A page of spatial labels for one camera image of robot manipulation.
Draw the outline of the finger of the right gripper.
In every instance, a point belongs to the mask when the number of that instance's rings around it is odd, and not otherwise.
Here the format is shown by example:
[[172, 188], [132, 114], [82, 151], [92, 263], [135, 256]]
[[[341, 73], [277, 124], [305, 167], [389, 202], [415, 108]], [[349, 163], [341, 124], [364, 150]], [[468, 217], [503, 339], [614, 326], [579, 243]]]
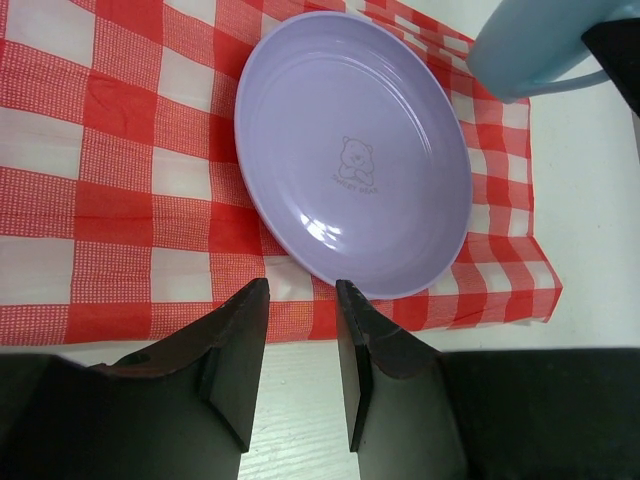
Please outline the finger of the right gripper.
[[640, 19], [598, 23], [581, 39], [631, 110], [639, 115]]

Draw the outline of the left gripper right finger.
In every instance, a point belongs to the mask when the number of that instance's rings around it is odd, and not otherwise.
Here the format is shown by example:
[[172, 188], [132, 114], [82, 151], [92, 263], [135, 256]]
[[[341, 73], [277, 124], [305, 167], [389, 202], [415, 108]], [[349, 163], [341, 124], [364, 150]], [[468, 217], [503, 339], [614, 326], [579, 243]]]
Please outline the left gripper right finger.
[[442, 352], [336, 284], [348, 445], [364, 479], [635, 479], [635, 348]]

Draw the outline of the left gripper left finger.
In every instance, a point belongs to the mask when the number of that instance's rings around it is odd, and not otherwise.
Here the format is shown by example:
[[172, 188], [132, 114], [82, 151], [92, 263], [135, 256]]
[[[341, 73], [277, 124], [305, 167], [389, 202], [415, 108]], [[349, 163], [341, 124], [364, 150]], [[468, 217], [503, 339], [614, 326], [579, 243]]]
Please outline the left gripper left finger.
[[5, 479], [234, 479], [250, 446], [269, 286], [116, 363], [1, 358]]

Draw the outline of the blue mug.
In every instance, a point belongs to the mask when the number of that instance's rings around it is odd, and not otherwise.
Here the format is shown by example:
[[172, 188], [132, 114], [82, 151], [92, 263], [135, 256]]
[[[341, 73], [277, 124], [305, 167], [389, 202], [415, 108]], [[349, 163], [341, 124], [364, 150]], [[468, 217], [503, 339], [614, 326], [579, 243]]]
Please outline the blue mug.
[[478, 34], [467, 66], [505, 103], [588, 88], [610, 75], [561, 78], [591, 55], [583, 35], [600, 23], [638, 18], [637, 1], [503, 1]]

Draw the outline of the red checkered cloth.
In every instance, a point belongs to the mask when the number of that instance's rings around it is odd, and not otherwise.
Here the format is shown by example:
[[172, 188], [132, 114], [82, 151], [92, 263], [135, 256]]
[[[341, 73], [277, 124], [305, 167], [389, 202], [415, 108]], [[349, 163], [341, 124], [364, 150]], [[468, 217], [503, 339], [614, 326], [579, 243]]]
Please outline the red checkered cloth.
[[530, 107], [471, 78], [468, 37], [404, 1], [5, 1], [1, 341], [154, 340], [256, 277], [271, 342], [336, 334], [335, 292], [288, 257], [241, 180], [232, 110], [258, 40], [312, 10], [360, 14], [443, 86], [473, 172], [470, 233], [409, 330], [548, 320], [561, 282], [533, 235]]

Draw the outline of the purple plate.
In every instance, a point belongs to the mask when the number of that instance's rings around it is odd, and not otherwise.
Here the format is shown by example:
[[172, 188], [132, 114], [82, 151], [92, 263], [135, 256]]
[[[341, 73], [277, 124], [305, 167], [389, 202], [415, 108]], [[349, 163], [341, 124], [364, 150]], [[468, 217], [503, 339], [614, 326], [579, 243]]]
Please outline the purple plate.
[[426, 64], [366, 18], [317, 11], [271, 30], [242, 71], [234, 134], [261, 219], [324, 282], [403, 298], [458, 256], [472, 210], [460, 124]]

